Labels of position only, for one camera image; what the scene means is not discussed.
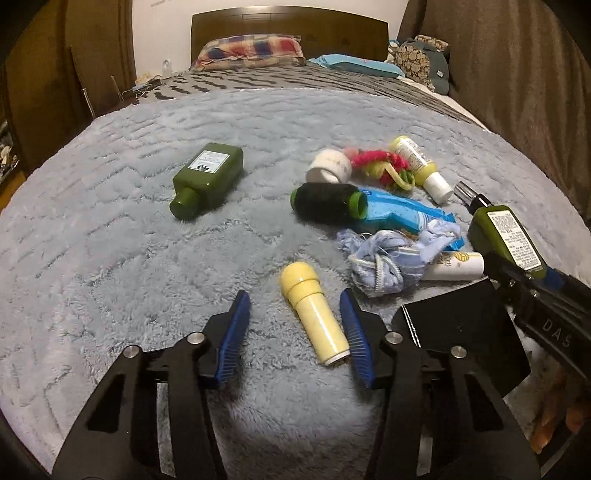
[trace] silver screw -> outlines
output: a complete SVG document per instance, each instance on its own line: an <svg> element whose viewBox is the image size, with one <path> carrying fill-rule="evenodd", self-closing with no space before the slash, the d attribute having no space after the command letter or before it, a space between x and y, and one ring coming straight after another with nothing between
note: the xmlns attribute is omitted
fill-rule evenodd
<svg viewBox="0 0 591 480"><path fill-rule="evenodd" d="M123 356L127 358L133 358L139 353L139 347L137 345L129 345L123 350Z"/></svg>
<svg viewBox="0 0 591 480"><path fill-rule="evenodd" d="M201 332L189 333L189 336L187 337L187 341L191 345L199 345L200 343L205 341L205 335L202 334Z"/></svg>
<svg viewBox="0 0 591 480"><path fill-rule="evenodd" d="M391 343L393 345L397 345L399 343L402 343L402 340L404 338L402 337L402 335L400 335L398 332L388 332L386 333L386 341L388 343Z"/></svg>
<svg viewBox="0 0 591 480"><path fill-rule="evenodd" d="M468 352L462 346L453 346L451 349L452 355L456 358L464 358Z"/></svg>

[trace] green pump bottle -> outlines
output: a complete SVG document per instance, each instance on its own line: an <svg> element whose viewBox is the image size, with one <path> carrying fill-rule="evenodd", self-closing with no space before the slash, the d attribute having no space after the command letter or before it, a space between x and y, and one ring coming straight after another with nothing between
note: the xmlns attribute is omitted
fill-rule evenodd
<svg viewBox="0 0 591 480"><path fill-rule="evenodd" d="M174 176L170 211L179 220L191 220L221 205L243 171L241 148L208 143Z"/></svg>
<svg viewBox="0 0 591 480"><path fill-rule="evenodd" d="M484 195L476 193L462 181L454 188L454 194L472 214L468 240L477 252L484 255L494 251L523 268L532 277L546 276L546 262L509 207L493 205Z"/></svg>

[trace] crumpled cloth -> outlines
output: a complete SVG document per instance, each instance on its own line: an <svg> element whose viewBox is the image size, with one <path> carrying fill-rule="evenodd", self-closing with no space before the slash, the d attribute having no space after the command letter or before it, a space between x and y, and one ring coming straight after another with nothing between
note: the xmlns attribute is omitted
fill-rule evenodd
<svg viewBox="0 0 591 480"><path fill-rule="evenodd" d="M368 297L380 297L417 285L427 266L461 235L458 224L435 219L416 241L393 230L370 235L347 228L337 233L337 243L349 254L353 283Z"/></svg>

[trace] zebra print bedsheet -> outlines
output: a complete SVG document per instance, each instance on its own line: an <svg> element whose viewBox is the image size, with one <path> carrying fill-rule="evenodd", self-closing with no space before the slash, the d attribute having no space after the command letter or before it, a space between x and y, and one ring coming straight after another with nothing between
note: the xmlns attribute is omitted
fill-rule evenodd
<svg viewBox="0 0 591 480"><path fill-rule="evenodd" d="M396 79L374 77L362 73L328 70L314 64L304 67L261 67L252 69L185 72L147 92L140 103L170 100L191 93L212 90L244 90L253 88L307 87L327 90L364 92L422 105L432 111L476 123L434 96Z"/></svg>

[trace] black thread spool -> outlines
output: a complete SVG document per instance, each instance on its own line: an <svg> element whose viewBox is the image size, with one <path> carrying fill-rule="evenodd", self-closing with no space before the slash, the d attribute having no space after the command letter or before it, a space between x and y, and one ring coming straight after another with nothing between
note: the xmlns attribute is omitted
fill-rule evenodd
<svg viewBox="0 0 591 480"><path fill-rule="evenodd" d="M348 183L304 183L290 202L302 220L327 225L348 225L368 212L367 195Z"/></svg>

